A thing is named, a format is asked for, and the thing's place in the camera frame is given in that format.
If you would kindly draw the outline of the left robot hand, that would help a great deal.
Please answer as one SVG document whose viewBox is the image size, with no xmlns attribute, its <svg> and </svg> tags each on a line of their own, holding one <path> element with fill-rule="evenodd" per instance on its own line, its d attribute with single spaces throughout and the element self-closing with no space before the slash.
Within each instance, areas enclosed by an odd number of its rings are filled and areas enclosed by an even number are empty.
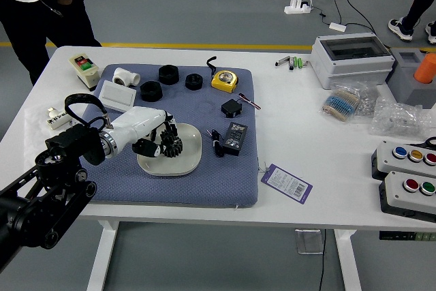
<svg viewBox="0 0 436 291">
<path fill-rule="evenodd" d="M 145 157 L 176 157 L 183 151 L 174 116 L 165 110 L 134 106 L 100 133 L 107 158 L 118 155 L 126 144 Z"/>
</svg>

